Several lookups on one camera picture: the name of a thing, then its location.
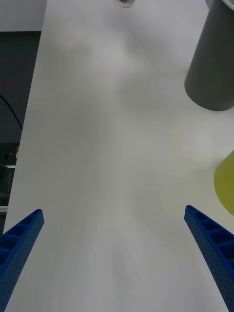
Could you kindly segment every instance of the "yellow cup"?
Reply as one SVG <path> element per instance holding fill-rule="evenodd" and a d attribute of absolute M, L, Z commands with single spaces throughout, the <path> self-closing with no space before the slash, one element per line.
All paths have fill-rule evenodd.
<path fill-rule="evenodd" d="M 218 165 L 214 174 L 214 188 L 220 202 L 234 215 L 234 151 Z"/>

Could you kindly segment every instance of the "white tabletop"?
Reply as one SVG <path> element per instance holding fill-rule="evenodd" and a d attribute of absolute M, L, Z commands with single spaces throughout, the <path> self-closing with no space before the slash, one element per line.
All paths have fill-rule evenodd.
<path fill-rule="evenodd" d="M 224 312 L 183 220 L 187 204 L 234 230 L 213 177 L 234 110 L 184 80 L 204 0 L 49 0 L 5 230 L 45 225 L 7 312 Z"/>

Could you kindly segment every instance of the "dark gray wall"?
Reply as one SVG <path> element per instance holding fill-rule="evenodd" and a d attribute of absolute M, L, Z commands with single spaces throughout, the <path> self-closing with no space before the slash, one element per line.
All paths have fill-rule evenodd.
<path fill-rule="evenodd" d="M 23 124 L 40 32 L 0 32 L 0 94 Z M 0 143 L 19 142 L 21 129 L 0 99 Z"/>

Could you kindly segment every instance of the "gray cup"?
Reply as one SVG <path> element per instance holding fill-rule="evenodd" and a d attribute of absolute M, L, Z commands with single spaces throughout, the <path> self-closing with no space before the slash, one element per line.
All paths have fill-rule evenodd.
<path fill-rule="evenodd" d="M 192 101 L 213 111 L 234 106 L 234 5 L 224 1 L 212 3 L 184 84 Z"/>

